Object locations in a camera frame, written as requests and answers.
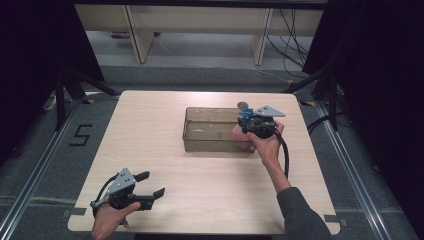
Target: gray sleeve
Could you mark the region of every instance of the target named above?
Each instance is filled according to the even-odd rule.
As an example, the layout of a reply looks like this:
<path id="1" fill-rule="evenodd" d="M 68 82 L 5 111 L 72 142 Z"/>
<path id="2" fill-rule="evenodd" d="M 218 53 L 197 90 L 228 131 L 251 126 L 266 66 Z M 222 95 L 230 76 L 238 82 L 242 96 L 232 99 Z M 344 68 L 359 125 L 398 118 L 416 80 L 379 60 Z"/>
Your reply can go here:
<path id="1" fill-rule="evenodd" d="M 287 188 L 277 194 L 284 217 L 287 239 L 332 239 L 330 231 L 319 215 L 306 202 L 298 188 Z"/>

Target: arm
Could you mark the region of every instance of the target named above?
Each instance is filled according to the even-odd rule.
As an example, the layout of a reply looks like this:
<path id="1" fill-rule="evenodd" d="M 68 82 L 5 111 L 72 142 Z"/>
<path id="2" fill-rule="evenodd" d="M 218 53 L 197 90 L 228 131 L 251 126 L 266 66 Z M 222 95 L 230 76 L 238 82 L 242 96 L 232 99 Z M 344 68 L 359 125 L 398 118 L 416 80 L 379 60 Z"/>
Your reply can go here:
<path id="1" fill-rule="evenodd" d="M 282 133 L 284 125 L 277 121 L 275 123 Z M 278 160 L 281 144 L 277 137 L 261 139 L 253 133 L 248 133 L 248 137 L 255 144 L 254 149 L 258 151 L 277 192 L 287 239 L 331 239 L 324 221 L 309 207 L 299 189 L 292 187 L 286 178 Z"/>
<path id="2" fill-rule="evenodd" d="M 121 210 L 114 209 L 109 203 L 103 204 L 97 210 L 91 236 L 96 240 L 109 239 L 120 224 L 125 228 L 129 228 L 126 216 L 139 208 L 139 202 L 132 203 Z"/>

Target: printed number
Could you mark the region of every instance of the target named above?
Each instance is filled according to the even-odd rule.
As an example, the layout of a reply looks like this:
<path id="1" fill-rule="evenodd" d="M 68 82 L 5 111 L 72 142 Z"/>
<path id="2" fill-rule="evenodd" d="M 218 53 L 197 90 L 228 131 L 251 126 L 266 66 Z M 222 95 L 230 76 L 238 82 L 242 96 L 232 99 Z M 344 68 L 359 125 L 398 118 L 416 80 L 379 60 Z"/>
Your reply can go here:
<path id="1" fill-rule="evenodd" d="M 88 139 L 90 138 L 90 135 L 86 135 L 86 134 L 79 134 L 79 131 L 81 130 L 81 128 L 83 127 L 92 127 L 93 125 L 91 124 L 81 124 L 79 125 L 77 132 L 75 133 L 74 137 L 80 137 L 80 138 L 84 138 L 84 143 L 71 143 L 69 144 L 69 146 L 71 147 L 81 147 L 81 146 L 85 146 L 88 142 Z"/>

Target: wooden table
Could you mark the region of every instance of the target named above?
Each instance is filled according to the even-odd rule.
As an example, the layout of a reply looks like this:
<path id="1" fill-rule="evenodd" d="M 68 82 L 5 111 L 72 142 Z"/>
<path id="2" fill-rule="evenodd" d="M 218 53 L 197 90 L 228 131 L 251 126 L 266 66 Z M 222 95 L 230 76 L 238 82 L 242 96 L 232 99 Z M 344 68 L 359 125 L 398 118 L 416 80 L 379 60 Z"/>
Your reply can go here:
<path id="1" fill-rule="evenodd" d="M 321 217 L 335 215 L 321 169 L 295 96 L 230 92 L 124 92 L 91 166 L 76 208 L 72 231 L 91 231 L 89 206 L 109 177 L 128 167 L 132 174 L 150 171 L 134 193 L 150 195 L 162 187 L 164 197 L 151 211 L 127 217 L 130 228 L 117 231 L 177 234 L 282 234 L 284 219 L 267 171 L 257 153 L 185 152 L 182 139 L 187 107 L 251 108 L 269 105 L 286 113 L 284 123 L 290 153 L 290 176 L 309 205 Z M 283 151 L 280 151 L 282 164 Z M 332 234 L 338 223 L 326 223 Z"/>

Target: clear plastic box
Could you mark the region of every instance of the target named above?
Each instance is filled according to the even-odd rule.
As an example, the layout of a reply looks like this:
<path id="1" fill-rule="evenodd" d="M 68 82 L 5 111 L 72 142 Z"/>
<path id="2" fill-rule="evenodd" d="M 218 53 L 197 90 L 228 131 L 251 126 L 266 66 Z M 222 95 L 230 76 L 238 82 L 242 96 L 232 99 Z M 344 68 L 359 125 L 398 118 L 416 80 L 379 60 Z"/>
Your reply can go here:
<path id="1" fill-rule="evenodd" d="M 254 152 L 251 141 L 233 140 L 238 108 L 186 109 L 184 148 L 186 152 Z"/>

